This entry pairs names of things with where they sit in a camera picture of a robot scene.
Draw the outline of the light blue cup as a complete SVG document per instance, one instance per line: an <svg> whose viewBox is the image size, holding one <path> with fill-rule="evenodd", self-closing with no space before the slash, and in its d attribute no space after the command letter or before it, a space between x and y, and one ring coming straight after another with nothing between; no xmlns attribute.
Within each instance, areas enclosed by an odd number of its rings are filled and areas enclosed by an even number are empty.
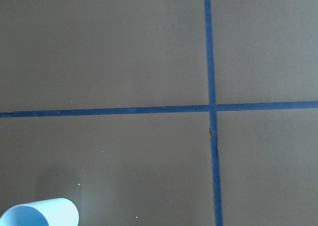
<svg viewBox="0 0 318 226"><path fill-rule="evenodd" d="M77 226L79 212L65 198L16 205L0 218L2 226Z"/></svg>

